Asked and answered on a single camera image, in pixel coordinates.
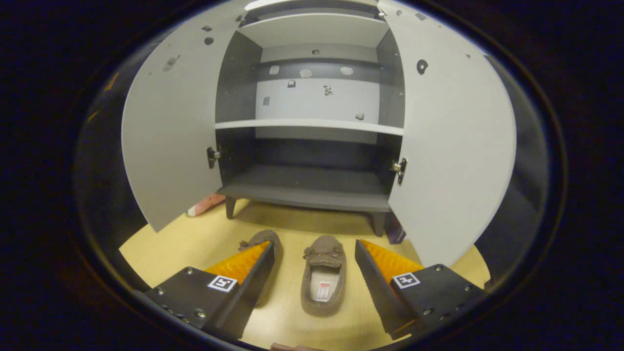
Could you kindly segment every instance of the door hinge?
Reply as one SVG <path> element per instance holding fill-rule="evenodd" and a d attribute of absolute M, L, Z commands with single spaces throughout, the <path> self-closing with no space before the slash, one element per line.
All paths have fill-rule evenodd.
<path fill-rule="evenodd" d="M 394 171 L 396 174 L 399 175 L 397 179 L 397 181 L 399 182 L 399 185 L 403 183 L 403 176 L 405 175 L 406 167 L 407 167 L 407 159 L 405 157 L 403 157 L 403 160 L 401 160 L 400 162 L 396 162 L 392 160 L 392 167 L 390 167 L 390 171 Z"/>
<path fill-rule="evenodd" d="M 215 151 L 214 149 L 212 149 L 211 146 L 208 148 L 208 150 L 206 150 L 206 153 L 208 154 L 208 168 L 215 168 L 215 161 L 221 158 L 221 152 L 218 148 L 217 151 Z"/>

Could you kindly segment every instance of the cabinet door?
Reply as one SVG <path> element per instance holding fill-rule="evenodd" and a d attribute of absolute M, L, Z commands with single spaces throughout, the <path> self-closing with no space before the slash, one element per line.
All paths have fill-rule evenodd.
<path fill-rule="evenodd" d="M 401 185 L 395 177 L 389 205 L 422 263 L 450 266 L 483 233 L 507 190 L 515 158 L 511 102 L 471 42 L 398 2 L 380 0 L 378 8 L 405 75 L 407 167 Z"/>
<path fill-rule="evenodd" d="M 207 148 L 217 146 L 221 63 L 247 3 L 228 1 L 182 24 L 145 60 L 130 87 L 122 119 L 124 166 L 156 231 L 222 186 L 218 163 L 208 167 Z"/>

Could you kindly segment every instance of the wooden floor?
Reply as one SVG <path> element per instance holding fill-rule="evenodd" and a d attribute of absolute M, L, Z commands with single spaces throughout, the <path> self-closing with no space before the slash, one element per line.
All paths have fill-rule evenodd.
<path fill-rule="evenodd" d="M 412 260 L 418 260 L 408 240 L 389 245 L 373 234 L 366 214 L 299 209 L 239 200 L 234 219 L 225 217 L 221 204 L 198 217 L 181 215 L 159 233 L 148 225 L 132 236 L 120 251 L 149 286 L 154 287 L 187 266 L 198 269 L 236 254 L 238 243 L 260 230 L 280 236 L 284 259 L 267 303 L 256 308 L 242 341 L 268 349 L 273 342 L 332 351 L 369 350 L 392 343 L 384 333 L 366 283 L 355 261 L 355 240 L 366 239 Z M 347 256 L 344 301 L 337 314 L 315 317 L 300 304 L 303 250 L 325 234 L 344 246 Z M 452 269 L 483 287 L 490 279 L 479 251 L 473 246 Z"/>

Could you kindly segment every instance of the gray cabinet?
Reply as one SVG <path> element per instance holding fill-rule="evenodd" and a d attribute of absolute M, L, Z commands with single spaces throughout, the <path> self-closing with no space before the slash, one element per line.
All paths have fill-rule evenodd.
<path fill-rule="evenodd" d="M 243 6 L 226 2 L 220 12 L 189 20 L 154 50 L 132 84 L 124 164 L 150 225 L 160 230 L 217 191 L 229 197 L 230 215 L 238 198 L 357 210 L 375 214 L 378 232 L 380 214 L 391 210 L 425 266 L 452 265 L 496 212 L 514 164 L 511 103 L 484 53 L 394 1 L 379 1 L 383 19 L 308 13 L 241 26 L 234 19 L 245 17 Z M 334 32 L 319 39 L 314 19 L 326 21 L 325 29 L 349 24 L 350 36 L 361 26 L 366 38 Z M 253 26 L 275 32 L 267 25 L 280 21 L 292 28 L 283 32 L 309 30 L 270 39 L 251 34 Z M 201 30 L 206 25 L 213 29 Z M 280 67 L 276 74 L 273 66 Z M 285 84 L 275 95 L 260 89 L 280 79 Z M 297 89 L 317 88 L 313 79 L 339 81 L 321 85 L 329 93 L 323 87 L 310 95 L 338 112 L 314 117 L 320 102 L 290 104 L 300 101 Z M 376 91 L 357 88 L 371 81 Z M 376 114 L 358 111 L 363 99 L 376 100 Z M 287 108 L 258 113 L 277 103 Z M 218 152 L 212 168 L 209 147 Z M 399 183 L 392 161 L 403 159 Z"/>

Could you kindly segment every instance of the cabinet back panel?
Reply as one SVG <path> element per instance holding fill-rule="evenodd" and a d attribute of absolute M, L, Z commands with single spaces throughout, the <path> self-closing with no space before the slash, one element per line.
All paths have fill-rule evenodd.
<path fill-rule="evenodd" d="M 294 139 L 257 139 L 255 145 L 255 161 L 260 164 L 354 171 L 373 171 L 378 166 L 375 145 Z"/>
<path fill-rule="evenodd" d="M 377 124 L 379 84 L 345 79 L 299 78 L 258 82 L 257 119 L 334 119 Z"/>

